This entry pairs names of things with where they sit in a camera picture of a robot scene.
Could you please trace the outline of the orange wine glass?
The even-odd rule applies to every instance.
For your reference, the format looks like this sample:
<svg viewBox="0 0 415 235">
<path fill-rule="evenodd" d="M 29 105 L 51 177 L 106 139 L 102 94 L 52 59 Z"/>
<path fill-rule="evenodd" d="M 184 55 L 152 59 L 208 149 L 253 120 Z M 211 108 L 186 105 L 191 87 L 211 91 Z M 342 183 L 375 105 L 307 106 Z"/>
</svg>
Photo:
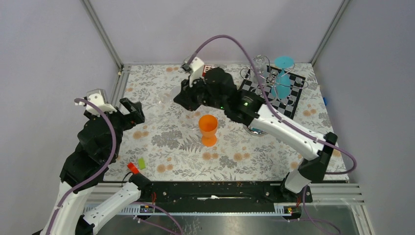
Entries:
<svg viewBox="0 0 415 235">
<path fill-rule="evenodd" d="M 217 118 L 213 115 L 204 115 L 199 119 L 198 125 L 200 133 L 202 134 L 201 143 L 206 147 L 214 146 L 217 142 Z"/>
</svg>

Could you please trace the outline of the clear wine glass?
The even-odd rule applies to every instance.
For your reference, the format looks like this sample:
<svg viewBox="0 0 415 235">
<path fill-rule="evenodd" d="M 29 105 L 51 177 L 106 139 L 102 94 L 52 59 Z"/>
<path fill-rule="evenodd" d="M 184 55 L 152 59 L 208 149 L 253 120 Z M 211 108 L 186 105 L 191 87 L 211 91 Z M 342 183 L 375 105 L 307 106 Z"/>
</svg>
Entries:
<svg viewBox="0 0 415 235">
<path fill-rule="evenodd" d="M 159 103 L 167 104 L 171 103 L 175 96 L 177 96 L 181 91 L 180 86 L 175 86 L 169 90 L 163 90 L 159 92 Z"/>
<path fill-rule="evenodd" d="M 256 84 L 264 85 L 270 75 L 270 60 L 267 56 L 258 55 L 253 58 L 254 68 L 251 68 L 251 80 Z"/>
</svg>

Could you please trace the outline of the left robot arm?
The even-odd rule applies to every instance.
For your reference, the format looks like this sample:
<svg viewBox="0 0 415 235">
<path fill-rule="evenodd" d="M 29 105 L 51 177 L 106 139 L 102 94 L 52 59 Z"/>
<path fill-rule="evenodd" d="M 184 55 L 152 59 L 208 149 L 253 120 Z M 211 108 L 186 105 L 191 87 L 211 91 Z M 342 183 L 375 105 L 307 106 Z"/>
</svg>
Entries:
<svg viewBox="0 0 415 235">
<path fill-rule="evenodd" d="M 79 140 L 60 173 L 59 193 L 51 216 L 39 235 L 96 235 L 127 205 L 151 196 L 152 183 L 140 172 L 133 173 L 125 185 L 94 209 L 84 212 L 84 206 L 100 183 L 108 166 L 115 162 L 123 133 L 145 122 L 140 102 L 122 98 L 120 103 L 128 110 L 118 108 L 105 111 L 93 101 L 87 101 L 97 114 L 85 111 L 88 118 L 78 133 Z"/>
</svg>

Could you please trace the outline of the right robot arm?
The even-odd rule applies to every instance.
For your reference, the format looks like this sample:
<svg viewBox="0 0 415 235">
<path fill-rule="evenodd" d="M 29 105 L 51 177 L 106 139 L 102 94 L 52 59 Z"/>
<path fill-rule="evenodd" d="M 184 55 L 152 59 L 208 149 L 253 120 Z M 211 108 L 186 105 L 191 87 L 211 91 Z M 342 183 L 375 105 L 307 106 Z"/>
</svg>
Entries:
<svg viewBox="0 0 415 235">
<path fill-rule="evenodd" d="M 208 70 L 204 78 L 184 79 L 173 101 L 188 111 L 202 105 L 223 110 L 231 121 L 262 130 L 300 153 L 301 163 L 281 185 L 280 194 L 285 201 L 294 201 L 306 185 L 328 174 L 337 136 L 312 131 L 267 105 L 265 98 L 237 89 L 232 76 L 222 68 Z"/>
</svg>

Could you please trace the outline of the chrome wine glass rack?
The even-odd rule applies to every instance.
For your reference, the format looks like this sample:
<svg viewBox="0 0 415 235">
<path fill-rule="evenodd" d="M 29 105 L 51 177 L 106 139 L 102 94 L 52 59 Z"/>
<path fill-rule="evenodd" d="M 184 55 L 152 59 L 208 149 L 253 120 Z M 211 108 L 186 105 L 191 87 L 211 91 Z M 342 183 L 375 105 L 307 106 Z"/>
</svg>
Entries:
<svg viewBox="0 0 415 235">
<path fill-rule="evenodd" d="M 281 69 L 268 65 L 262 84 L 271 105 L 290 119 L 294 118 L 302 91 L 309 86 L 305 77 L 292 73 L 293 69 L 286 68 L 281 74 Z"/>
</svg>

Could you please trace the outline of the teal wine glass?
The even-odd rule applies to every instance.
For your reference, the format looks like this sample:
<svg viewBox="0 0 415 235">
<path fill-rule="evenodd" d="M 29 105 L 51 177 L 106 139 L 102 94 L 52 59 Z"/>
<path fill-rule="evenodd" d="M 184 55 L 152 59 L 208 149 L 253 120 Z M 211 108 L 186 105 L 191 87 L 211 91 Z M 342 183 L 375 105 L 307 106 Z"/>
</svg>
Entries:
<svg viewBox="0 0 415 235">
<path fill-rule="evenodd" d="M 282 100 L 290 94 L 291 82 L 287 71 L 294 65 L 294 60 L 289 56 L 280 56 L 274 60 L 274 64 L 281 69 L 276 76 L 274 93 Z"/>
</svg>

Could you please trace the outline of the green small block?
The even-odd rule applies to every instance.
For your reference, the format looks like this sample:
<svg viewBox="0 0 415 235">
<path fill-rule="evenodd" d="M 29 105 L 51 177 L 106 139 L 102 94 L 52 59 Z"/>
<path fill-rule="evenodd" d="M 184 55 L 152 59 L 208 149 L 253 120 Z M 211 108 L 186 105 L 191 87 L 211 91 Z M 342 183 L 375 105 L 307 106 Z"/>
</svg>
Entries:
<svg viewBox="0 0 415 235">
<path fill-rule="evenodd" d="M 145 169 L 145 168 L 146 168 L 146 163 L 145 163 L 144 158 L 139 158 L 139 159 L 138 159 L 138 166 L 139 166 L 139 169 L 140 169 L 140 170 L 142 170 L 142 169 Z"/>
</svg>

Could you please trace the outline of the red small block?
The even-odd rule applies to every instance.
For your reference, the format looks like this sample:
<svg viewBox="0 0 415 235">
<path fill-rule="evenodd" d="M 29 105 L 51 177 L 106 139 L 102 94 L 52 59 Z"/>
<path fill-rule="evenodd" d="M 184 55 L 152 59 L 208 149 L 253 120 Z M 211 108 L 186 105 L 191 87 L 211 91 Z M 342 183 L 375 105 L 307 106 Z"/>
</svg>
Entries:
<svg viewBox="0 0 415 235">
<path fill-rule="evenodd" d="M 135 166 L 134 163 L 130 162 L 127 164 L 128 169 L 130 170 L 130 172 L 132 174 L 138 174 L 139 173 L 139 169 Z"/>
</svg>

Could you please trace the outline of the colourful toy brick block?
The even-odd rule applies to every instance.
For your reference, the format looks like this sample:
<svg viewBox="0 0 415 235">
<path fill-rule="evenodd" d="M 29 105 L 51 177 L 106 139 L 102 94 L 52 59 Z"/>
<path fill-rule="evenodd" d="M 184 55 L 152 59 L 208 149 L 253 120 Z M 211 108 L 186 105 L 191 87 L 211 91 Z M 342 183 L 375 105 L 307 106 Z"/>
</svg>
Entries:
<svg viewBox="0 0 415 235">
<path fill-rule="evenodd" d="M 209 70 L 214 69 L 214 68 L 217 68 L 217 66 L 215 66 L 215 65 L 204 65 L 203 72 L 202 72 L 202 77 L 205 77 L 206 73 Z"/>
</svg>

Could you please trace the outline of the black white chess board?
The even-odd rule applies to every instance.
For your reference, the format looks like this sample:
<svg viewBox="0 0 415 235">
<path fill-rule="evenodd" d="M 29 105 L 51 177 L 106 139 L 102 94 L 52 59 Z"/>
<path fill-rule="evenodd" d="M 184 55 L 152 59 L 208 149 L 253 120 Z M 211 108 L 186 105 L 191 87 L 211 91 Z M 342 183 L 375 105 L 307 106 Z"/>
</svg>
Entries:
<svg viewBox="0 0 415 235">
<path fill-rule="evenodd" d="M 242 68 L 240 70 L 240 76 L 243 78 L 243 82 L 240 86 L 241 90 L 252 92 L 260 97 L 264 97 L 256 80 L 251 78 L 254 73 L 250 68 Z M 264 83 L 264 92 L 267 95 L 267 99 L 272 106 L 283 115 L 294 118 L 296 108 L 298 106 L 300 95 L 303 89 L 308 87 L 308 82 L 305 81 L 305 77 L 288 72 L 282 79 L 289 79 L 290 85 L 283 86 L 278 83 L 269 84 Z"/>
</svg>

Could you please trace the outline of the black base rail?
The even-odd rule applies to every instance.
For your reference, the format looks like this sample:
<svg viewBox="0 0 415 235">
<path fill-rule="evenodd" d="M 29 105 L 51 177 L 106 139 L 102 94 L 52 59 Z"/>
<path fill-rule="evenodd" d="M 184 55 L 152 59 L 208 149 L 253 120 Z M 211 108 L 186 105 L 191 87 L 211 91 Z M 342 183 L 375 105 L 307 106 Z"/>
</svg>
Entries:
<svg viewBox="0 0 415 235">
<path fill-rule="evenodd" d="M 139 200 L 170 213 L 244 213 L 274 212 L 275 204 L 311 203 L 313 197 L 310 188 L 306 194 L 282 192 L 279 181 L 155 181 Z"/>
</svg>

